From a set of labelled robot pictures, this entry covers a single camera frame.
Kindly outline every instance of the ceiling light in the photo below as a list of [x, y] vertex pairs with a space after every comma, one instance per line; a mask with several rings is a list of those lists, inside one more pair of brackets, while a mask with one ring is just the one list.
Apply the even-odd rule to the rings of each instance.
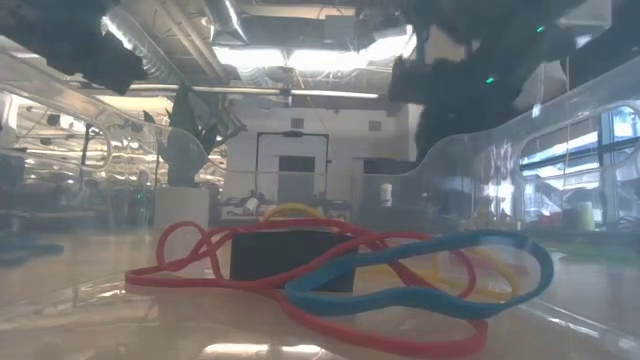
[[353, 99], [378, 99], [380, 95], [373, 93], [358, 93], [349, 91], [331, 91], [331, 90], [291, 90], [292, 95], [298, 96], [330, 96]]
[[213, 92], [213, 93], [225, 93], [225, 94], [250, 94], [250, 95], [282, 95], [280, 89], [265, 89], [254, 87], [241, 87], [241, 86], [194, 86], [194, 91]]
[[285, 66], [282, 51], [277, 49], [214, 48], [221, 63], [237, 68]]
[[302, 71], [349, 71], [365, 67], [367, 59], [353, 51], [296, 50], [288, 65]]

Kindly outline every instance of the ceiling pipe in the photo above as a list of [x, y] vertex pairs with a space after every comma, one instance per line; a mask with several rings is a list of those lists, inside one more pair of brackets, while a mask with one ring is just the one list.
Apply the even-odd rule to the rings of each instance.
[[207, 61], [207, 59], [202, 55], [202, 53], [196, 48], [193, 42], [189, 39], [189, 36], [182, 30], [180, 24], [173, 18], [173, 16], [169, 13], [169, 11], [165, 8], [164, 4], [161, 0], [153, 0], [155, 2], [156, 8], [158, 12], [167, 19], [169, 26], [176, 33], [176, 36], [180, 39], [180, 41], [184, 44], [184, 46], [189, 50], [191, 55], [193, 55], [194, 59], [200, 64], [202, 69], [216, 82], [226, 83], [226, 75], [223, 72], [218, 72], [213, 65]]
[[109, 31], [142, 58], [142, 65], [150, 79], [168, 84], [184, 82], [180, 71], [126, 11], [113, 8], [103, 21]]
[[169, 12], [169, 14], [184, 27], [189, 36], [191, 36], [191, 41], [193, 41], [196, 46], [200, 49], [200, 51], [204, 54], [205, 58], [209, 61], [209, 64], [215, 69], [215, 71], [220, 75], [220, 78], [223, 83], [228, 83], [228, 79], [226, 76], [226, 72], [224, 70], [224, 66], [218, 60], [218, 57], [213, 52], [213, 48], [210, 44], [205, 43], [202, 40], [200, 33], [193, 27], [191, 21], [187, 19], [186, 15], [182, 12], [182, 9], [176, 5], [174, 0], [160, 0], [161, 3], [164, 2], [163, 7]]

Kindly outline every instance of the white container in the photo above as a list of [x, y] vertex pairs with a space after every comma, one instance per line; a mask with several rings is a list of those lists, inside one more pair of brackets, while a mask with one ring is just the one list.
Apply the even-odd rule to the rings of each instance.
[[[151, 246], [155, 263], [155, 248], [162, 232], [180, 221], [193, 221], [203, 229], [209, 225], [209, 191], [205, 189], [166, 187], [155, 191], [155, 222], [153, 225], [153, 245]], [[186, 256], [200, 239], [194, 228], [182, 228], [175, 231], [165, 247], [167, 261]], [[206, 261], [190, 265], [185, 271], [192, 276], [205, 274]]]
[[382, 184], [380, 185], [380, 202], [382, 206], [391, 206], [393, 202], [393, 198], [391, 194], [393, 193], [393, 185], [391, 184]]

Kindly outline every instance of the yellow rubber band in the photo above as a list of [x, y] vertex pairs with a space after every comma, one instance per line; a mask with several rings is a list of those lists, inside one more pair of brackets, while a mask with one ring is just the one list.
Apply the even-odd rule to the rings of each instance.
[[[303, 213], [315, 219], [324, 218], [324, 216], [322, 216], [322, 214], [318, 210], [310, 206], [307, 206], [304, 204], [290, 203], [290, 204], [279, 205], [271, 209], [270, 211], [267, 212], [267, 214], [265, 214], [265, 216], [262, 218], [262, 221], [269, 221], [274, 217], [276, 217], [277, 215], [288, 213], [288, 212]], [[513, 269], [509, 265], [505, 264], [502, 260], [500, 260], [497, 256], [493, 255], [489, 251], [486, 251], [483, 249], [470, 249], [467, 251], [473, 254], [475, 257], [482, 259], [483, 261], [486, 261], [489, 265], [491, 265], [495, 269], [495, 271], [498, 274], [500, 274], [500, 276], [502, 276], [507, 281], [507, 283], [509, 283], [509, 286], [511, 287], [511, 291], [508, 293], [489, 290], [489, 289], [483, 289], [483, 288], [476, 288], [473, 291], [472, 296], [487, 298], [487, 299], [497, 300], [497, 301], [506, 301], [520, 294], [520, 279], [518, 278], [518, 275], [516, 275], [513, 272]], [[463, 289], [466, 286], [466, 284], [464, 284], [463, 282], [451, 280], [441, 276], [439, 262], [440, 261], [439, 261], [438, 255], [436, 255], [436, 257], [434, 258], [434, 269], [432, 272], [416, 271], [416, 273], [422, 276], [425, 280], [429, 281], [430, 283], [443, 285], [453, 290]], [[386, 274], [386, 273], [390, 273], [391, 270], [386, 266], [374, 266], [374, 267], [370, 267], [370, 268], [359, 270], [359, 271], [375, 272], [376, 274], [381, 274], [381, 273]]]
[[298, 212], [298, 213], [303, 213], [305, 215], [308, 215], [309, 217], [312, 217], [314, 219], [323, 219], [324, 216], [322, 216], [322, 214], [312, 208], [311, 206], [307, 206], [304, 204], [295, 204], [295, 203], [291, 203], [291, 204], [283, 204], [280, 206], [277, 206], [271, 210], [269, 210], [264, 217], [262, 218], [262, 221], [269, 221], [271, 219], [273, 219], [274, 217], [284, 214], [284, 213], [290, 213], [290, 212]]

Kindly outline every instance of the ventilation duct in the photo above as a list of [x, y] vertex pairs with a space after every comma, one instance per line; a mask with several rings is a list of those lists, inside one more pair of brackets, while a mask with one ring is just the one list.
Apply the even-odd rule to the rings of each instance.
[[240, 79], [247, 86], [251, 87], [279, 87], [273, 81], [271, 81], [266, 74], [264, 68], [238, 68], [238, 75]]
[[114, 8], [102, 21], [106, 29], [120, 39], [127, 49], [142, 58], [148, 79], [165, 84], [183, 82], [182, 74], [127, 12]]
[[204, 4], [216, 34], [228, 35], [242, 45], [249, 44], [240, 27], [242, 13], [235, 0], [205, 0]]

